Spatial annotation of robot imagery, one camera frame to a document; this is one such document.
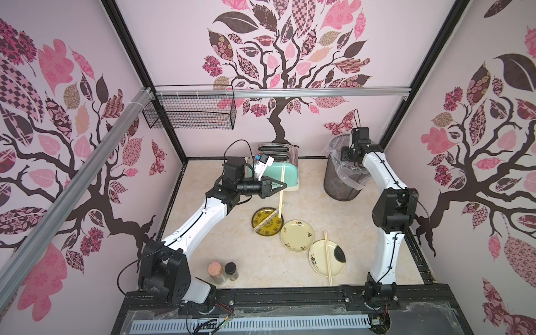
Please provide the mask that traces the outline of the chopsticks panda wrapper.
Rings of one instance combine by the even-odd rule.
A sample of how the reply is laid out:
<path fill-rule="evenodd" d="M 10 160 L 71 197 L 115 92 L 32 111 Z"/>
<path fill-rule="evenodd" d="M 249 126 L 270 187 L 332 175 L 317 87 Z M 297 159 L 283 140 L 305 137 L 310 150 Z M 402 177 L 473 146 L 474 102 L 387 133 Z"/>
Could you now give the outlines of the chopsticks panda wrapper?
<path fill-rule="evenodd" d="M 284 183 L 285 184 L 285 176 L 286 176 L 286 166 L 283 164 L 282 165 L 282 168 L 281 168 L 281 183 Z M 281 218 L 282 216 L 282 209 L 283 209 L 283 191 L 280 191 L 279 192 L 279 210 L 278 210 L 278 214 L 277 214 L 277 217 L 278 219 Z"/>

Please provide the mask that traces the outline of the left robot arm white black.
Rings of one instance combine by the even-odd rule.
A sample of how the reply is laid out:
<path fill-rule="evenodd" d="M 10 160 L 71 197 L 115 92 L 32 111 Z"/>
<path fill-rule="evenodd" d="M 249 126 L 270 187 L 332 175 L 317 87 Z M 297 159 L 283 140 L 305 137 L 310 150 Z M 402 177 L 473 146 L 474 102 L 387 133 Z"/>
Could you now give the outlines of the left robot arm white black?
<path fill-rule="evenodd" d="M 205 308 L 214 303 L 216 288 L 195 279 L 189 260 L 197 246 L 215 225 L 240 204 L 241 197 L 265 199 L 286 189 L 284 181 L 265 174 L 274 158 L 265 154 L 247 163 L 242 157 L 230 157 L 198 210 L 174 233 L 161 241 L 147 243 L 138 261 L 138 287 L 169 304 L 191 302 Z"/>

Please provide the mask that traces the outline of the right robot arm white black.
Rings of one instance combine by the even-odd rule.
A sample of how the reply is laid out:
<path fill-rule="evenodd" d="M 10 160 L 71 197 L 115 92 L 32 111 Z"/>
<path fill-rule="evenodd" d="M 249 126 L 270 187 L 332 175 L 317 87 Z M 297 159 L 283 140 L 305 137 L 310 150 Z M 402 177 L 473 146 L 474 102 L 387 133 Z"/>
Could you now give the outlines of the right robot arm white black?
<path fill-rule="evenodd" d="M 396 296 L 396 266 L 405 231 L 413 223 L 418 192 L 404 184 L 387 161 L 380 145 L 372 143 L 367 127 L 351 131 L 341 160 L 367 169 L 381 194 L 372 211 L 378 242 L 371 271 L 364 285 L 364 304 L 378 311 Z"/>

